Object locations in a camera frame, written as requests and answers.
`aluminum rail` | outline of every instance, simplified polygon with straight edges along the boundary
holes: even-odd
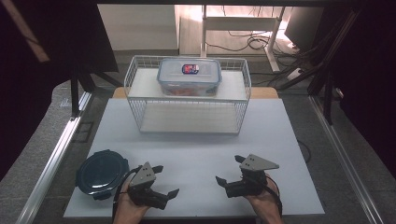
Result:
[[[367,190],[367,188],[364,186],[363,182],[361,181],[361,178],[359,177],[357,171],[355,170],[352,161],[348,157],[347,152],[344,149],[344,146],[341,143],[340,139],[338,138],[338,135],[334,127],[329,125],[327,120],[322,115],[321,111],[323,110],[323,108],[320,102],[318,101],[318,97],[309,96],[309,100],[318,115],[319,121],[323,126],[323,130],[329,137],[329,140],[332,144],[335,154],[337,155],[338,160],[340,161],[341,166],[343,167],[346,173],[346,177],[348,178],[353,190],[355,191],[358,200],[361,203],[361,207],[363,208],[364,213],[368,217],[370,223],[374,223],[374,224],[384,223],[384,221],[382,220],[381,216],[378,213],[375,202],[371,197],[370,192]]]
[[[21,214],[16,223],[32,223],[35,219],[35,215],[43,202],[48,189],[50,188],[50,184],[52,182],[53,177],[61,164],[62,158],[66,152],[66,149],[72,139],[73,134],[76,131],[79,123],[81,122],[81,116],[84,113],[84,110],[91,99],[91,94],[84,92],[79,100],[79,109],[80,113],[75,119],[70,119],[66,127],[64,128],[64,132],[62,133],[58,143],[53,150],[49,161],[47,162],[46,167],[44,168],[41,176],[39,177],[37,183],[35,184],[35,188],[29,196],[25,206],[23,207]]]

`plastic food container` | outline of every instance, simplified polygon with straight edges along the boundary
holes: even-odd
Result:
[[[157,80],[169,96],[215,96],[221,82],[220,64],[208,59],[163,59]]]

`gray floor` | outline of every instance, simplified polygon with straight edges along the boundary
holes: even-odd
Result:
[[[180,54],[189,53],[180,49]],[[224,56],[224,51],[209,51],[209,56]],[[129,62],[133,55],[178,55],[177,50],[140,50],[115,52],[120,73],[109,73],[123,83]],[[264,55],[244,53],[226,55],[227,57],[244,57],[247,59],[253,86],[266,86],[269,81],[279,75],[272,74],[269,63]],[[35,223],[110,223],[110,219],[64,219],[63,213],[74,188],[75,171],[86,159],[94,138],[106,101],[111,97],[114,87],[96,76],[92,76],[98,86],[93,94],[89,112],[84,115],[63,162],[49,188],[47,197],[38,211]],[[286,81],[286,75],[272,86]],[[309,147],[311,160],[307,163],[310,174],[317,188],[319,198],[326,212],[316,217],[284,217],[286,223],[369,223],[361,208],[355,191],[344,173],[332,144],[323,131],[306,94],[310,79],[305,80],[285,91],[279,92],[283,100],[290,123],[298,140]],[[65,82],[53,91],[52,104],[40,123],[35,134],[26,145],[20,157],[0,182],[0,223],[15,223],[29,198],[35,183],[49,160],[66,123],[70,119],[70,84]],[[356,128],[339,108],[339,102],[332,102],[332,119],[334,129],[345,146],[362,182],[369,190],[384,223],[396,223],[396,181],[385,168],[373,149],[362,138]],[[308,150],[301,145],[302,153],[308,157]]]

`white tabletop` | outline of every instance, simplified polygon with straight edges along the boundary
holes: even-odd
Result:
[[[240,180],[234,155],[249,153],[279,164],[267,171],[280,188],[284,215],[323,214],[283,102],[250,100],[239,135],[140,133],[126,99],[110,99],[89,156],[110,149],[132,168],[149,161],[163,165],[152,188],[166,194],[180,189],[164,210],[151,208],[146,217],[251,217],[242,197],[227,198],[215,176]],[[111,217],[112,198],[95,201],[75,188],[65,217]]]

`round lid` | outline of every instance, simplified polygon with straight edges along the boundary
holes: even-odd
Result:
[[[111,190],[120,184],[128,171],[128,161],[107,149],[94,153],[81,164],[76,185],[95,200],[104,200],[111,196]]]

